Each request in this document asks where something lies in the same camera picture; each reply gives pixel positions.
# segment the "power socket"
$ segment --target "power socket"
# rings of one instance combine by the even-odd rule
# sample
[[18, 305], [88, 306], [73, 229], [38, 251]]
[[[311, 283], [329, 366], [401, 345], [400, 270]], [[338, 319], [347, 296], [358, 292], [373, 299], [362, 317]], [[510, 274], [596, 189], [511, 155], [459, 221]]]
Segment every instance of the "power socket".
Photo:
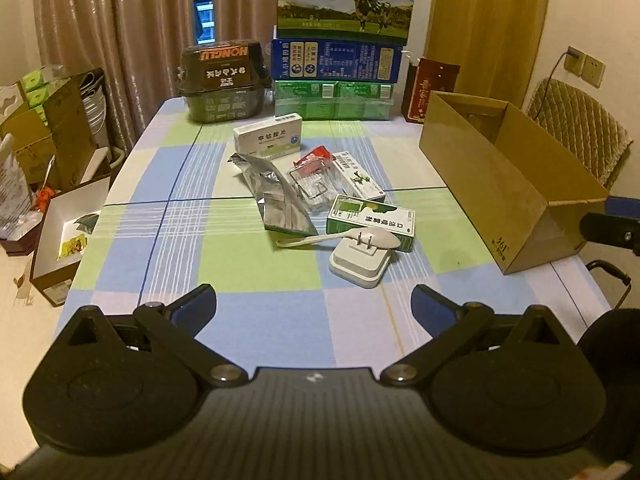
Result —
[[594, 57], [587, 56], [584, 59], [584, 67], [582, 68], [582, 79], [596, 88], [600, 88], [602, 76], [604, 76], [605, 65], [603, 62]]
[[571, 52], [572, 54], [576, 54], [577, 57], [569, 56], [567, 54], [564, 57], [564, 69], [567, 70], [567, 72], [571, 72], [572, 74], [580, 77], [580, 74], [582, 74], [582, 67], [584, 67], [584, 59], [586, 58], [586, 54], [572, 46], [570, 46], [567, 51]]

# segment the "plastic spoon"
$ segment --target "plastic spoon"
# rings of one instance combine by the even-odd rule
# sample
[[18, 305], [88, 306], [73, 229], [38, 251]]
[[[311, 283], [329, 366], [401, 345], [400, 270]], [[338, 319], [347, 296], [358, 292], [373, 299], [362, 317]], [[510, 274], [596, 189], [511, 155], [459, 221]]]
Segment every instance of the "plastic spoon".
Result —
[[367, 244], [368, 246], [374, 246], [379, 249], [395, 249], [400, 246], [400, 240], [395, 234], [382, 227], [374, 226], [356, 227], [333, 235], [309, 236], [293, 242], [278, 240], [276, 244], [278, 247], [298, 247], [300, 245], [315, 244], [316, 242], [334, 240], [336, 238], [353, 238], [357, 240], [358, 243]]

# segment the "cow illustration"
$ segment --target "cow illustration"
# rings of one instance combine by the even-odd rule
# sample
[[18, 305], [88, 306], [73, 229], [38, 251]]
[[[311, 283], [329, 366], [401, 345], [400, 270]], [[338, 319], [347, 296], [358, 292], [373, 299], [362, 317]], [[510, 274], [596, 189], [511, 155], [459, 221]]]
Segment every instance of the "cow illustration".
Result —
[[387, 28], [391, 11], [390, 3], [377, 0], [353, 0], [353, 3], [356, 7], [356, 17], [360, 20], [360, 32], [364, 32], [367, 20], [378, 20], [380, 24], [378, 33], [382, 32], [383, 27]]

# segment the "barcode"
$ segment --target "barcode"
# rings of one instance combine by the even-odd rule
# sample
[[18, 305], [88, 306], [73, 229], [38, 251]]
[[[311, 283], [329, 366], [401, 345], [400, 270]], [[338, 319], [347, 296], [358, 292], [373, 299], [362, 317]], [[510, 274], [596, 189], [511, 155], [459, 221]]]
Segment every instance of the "barcode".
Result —
[[391, 99], [391, 85], [380, 85], [380, 99]]
[[378, 63], [378, 79], [389, 81], [391, 79], [391, 67], [394, 62], [394, 50], [392, 48], [380, 49], [380, 62]]
[[276, 122], [281, 123], [282, 121], [288, 121], [289, 119], [295, 118], [294, 114], [283, 115], [282, 117], [276, 117]]
[[330, 99], [334, 96], [334, 85], [322, 85], [322, 99]]
[[344, 170], [349, 169], [348, 161], [344, 160], [341, 155], [335, 155], [335, 161], [338, 163], [339, 166], [342, 166]]

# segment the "table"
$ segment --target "table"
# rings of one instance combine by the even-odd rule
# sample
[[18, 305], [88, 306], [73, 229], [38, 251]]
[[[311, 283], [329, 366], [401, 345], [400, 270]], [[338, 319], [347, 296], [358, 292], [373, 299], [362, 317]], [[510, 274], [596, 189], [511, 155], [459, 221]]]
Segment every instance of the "table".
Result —
[[[351, 152], [389, 203], [416, 211], [413, 251], [397, 253], [382, 282], [365, 290], [329, 272], [335, 243], [279, 249], [227, 162], [238, 124], [190, 123], [181, 99], [162, 106], [111, 189], [58, 331], [85, 304], [128, 314], [210, 283], [218, 309], [197, 339], [249, 374], [258, 366], [368, 366], [379, 374], [431, 338], [410, 311], [417, 283], [501, 314], [546, 304], [574, 340], [609, 309], [577, 256], [503, 276], [418, 149], [421, 125], [403, 118], [307, 121], [302, 151], [324, 144]], [[287, 170], [299, 156], [274, 163]], [[321, 234], [325, 217], [312, 218]]]

